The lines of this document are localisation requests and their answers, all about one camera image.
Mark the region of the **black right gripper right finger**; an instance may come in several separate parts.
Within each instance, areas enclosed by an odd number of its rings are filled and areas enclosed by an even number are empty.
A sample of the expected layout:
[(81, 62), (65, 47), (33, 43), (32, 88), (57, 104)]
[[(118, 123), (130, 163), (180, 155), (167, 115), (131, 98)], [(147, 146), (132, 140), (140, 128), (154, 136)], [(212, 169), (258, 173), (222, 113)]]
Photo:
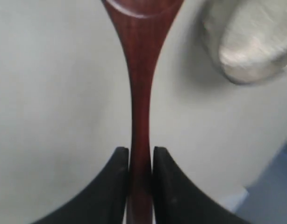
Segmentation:
[(165, 147), (153, 152), (153, 203), (158, 224), (245, 224), (184, 174)]

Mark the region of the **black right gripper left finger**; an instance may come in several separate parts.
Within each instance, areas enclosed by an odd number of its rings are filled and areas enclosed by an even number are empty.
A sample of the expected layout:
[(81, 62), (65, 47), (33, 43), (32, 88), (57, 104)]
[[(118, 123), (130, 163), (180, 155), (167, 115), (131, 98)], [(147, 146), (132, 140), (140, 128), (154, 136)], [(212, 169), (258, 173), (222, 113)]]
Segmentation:
[(128, 191), (129, 150), (115, 149), (90, 184), (36, 224), (121, 224)]

